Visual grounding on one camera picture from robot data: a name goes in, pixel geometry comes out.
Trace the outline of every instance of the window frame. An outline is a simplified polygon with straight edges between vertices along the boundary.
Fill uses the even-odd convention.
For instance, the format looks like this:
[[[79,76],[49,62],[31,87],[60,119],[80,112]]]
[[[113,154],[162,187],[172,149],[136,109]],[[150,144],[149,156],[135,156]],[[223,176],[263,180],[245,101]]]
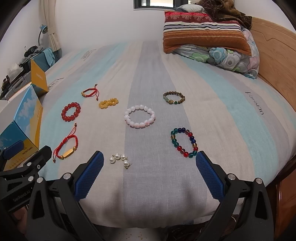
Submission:
[[[188,0],[173,0],[174,7],[142,6],[142,0],[134,0],[134,9],[174,9],[184,4],[188,4]]]

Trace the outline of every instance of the beige curtain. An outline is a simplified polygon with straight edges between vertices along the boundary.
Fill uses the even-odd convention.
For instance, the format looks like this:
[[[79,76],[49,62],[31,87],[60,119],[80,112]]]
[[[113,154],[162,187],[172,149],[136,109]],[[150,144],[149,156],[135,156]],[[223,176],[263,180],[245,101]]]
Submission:
[[[56,32],[55,4],[56,0],[40,0],[40,14],[46,21],[49,44],[53,52],[61,48],[59,37]]]

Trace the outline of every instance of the striped pillow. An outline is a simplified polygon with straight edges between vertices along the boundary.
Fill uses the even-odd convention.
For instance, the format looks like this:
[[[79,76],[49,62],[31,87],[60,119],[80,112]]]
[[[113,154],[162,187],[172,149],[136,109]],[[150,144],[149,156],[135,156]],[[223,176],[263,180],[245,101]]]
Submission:
[[[208,14],[165,12],[163,50],[170,53],[181,45],[223,47],[251,56],[251,49],[235,20],[214,22]]]

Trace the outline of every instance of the blue gripper pad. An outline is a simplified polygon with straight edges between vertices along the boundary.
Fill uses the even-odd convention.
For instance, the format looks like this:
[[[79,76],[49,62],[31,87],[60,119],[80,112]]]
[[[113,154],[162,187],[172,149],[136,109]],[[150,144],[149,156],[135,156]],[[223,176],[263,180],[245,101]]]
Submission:
[[[224,185],[222,181],[201,152],[197,153],[195,160],[196,166],[207,184],[211,195],[214,199],[222,202],[224,198]]]
[[[24,149],[23,141],[18,141],[3,151],[3,158],[9,160]]]
[[[100,173],[104,165],[104,155],[98,152],[90,161],[84,172],[80,175],[75,183],[74,198],[76,201],[86,198],[91,186],[93,185],[96,177]]]

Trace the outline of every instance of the pearl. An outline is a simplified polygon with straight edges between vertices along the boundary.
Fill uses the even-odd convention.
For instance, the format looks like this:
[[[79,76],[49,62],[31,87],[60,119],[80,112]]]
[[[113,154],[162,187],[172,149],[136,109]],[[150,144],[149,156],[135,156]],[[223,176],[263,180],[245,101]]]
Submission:
[[[128,160],[123,161],[123,165],[126,167],[129,166],[129,161]]]
[[[115,162],[115,158],[114,157],[110,157],[109,161],[110,161],[110,163],[114,163]]]
[[[115,159],[116,160],[119,160],[120,159],[120,155],[117,153],[117,154],[115,154]]]
[[[125,155],[125,154],[122,154],[122,155],[121,155],[121,160],[124,161],[124,160],[126,160],[126,159],[127,159],[126,155]]]

